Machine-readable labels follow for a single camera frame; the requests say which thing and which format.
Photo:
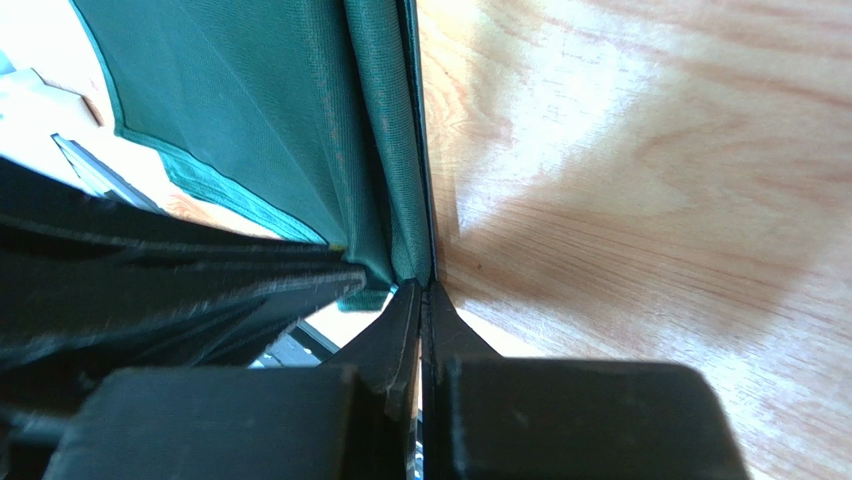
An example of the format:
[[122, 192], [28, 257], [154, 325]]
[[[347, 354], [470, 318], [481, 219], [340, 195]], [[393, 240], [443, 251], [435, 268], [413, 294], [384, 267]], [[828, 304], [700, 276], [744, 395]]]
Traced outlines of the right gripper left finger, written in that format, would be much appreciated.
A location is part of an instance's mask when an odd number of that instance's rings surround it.
[[408, 281], [314, 367], [128, 369], [63, 435], [49, 479], [410, 479], [417, 330]]

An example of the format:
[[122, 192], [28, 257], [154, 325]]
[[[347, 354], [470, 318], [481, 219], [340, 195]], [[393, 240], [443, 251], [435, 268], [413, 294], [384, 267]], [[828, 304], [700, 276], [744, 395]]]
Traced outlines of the dark green cloth napkin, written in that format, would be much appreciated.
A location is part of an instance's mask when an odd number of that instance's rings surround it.
[[412, 1], [75, 1], [115, 134], [286, 240], [342, 250], [376, 311], [435, 254]]

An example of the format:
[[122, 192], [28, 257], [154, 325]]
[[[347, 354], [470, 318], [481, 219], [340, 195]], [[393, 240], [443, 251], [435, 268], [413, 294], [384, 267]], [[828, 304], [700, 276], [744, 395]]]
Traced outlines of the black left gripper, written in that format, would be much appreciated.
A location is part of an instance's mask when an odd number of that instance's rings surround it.
[[246, 366], [361, 290], [323, 245], [234, 234], [1, 164], [1, 420], [61, 424], [113, 371]]

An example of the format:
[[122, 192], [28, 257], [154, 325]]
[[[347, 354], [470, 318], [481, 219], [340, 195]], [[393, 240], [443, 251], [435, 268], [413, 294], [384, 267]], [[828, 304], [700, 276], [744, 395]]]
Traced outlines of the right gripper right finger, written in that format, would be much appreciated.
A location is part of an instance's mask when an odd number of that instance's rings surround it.
[[744, 479], [723, 409], [674, 363], [499, 354], [433, 284], [422, 313], [429, 479]]

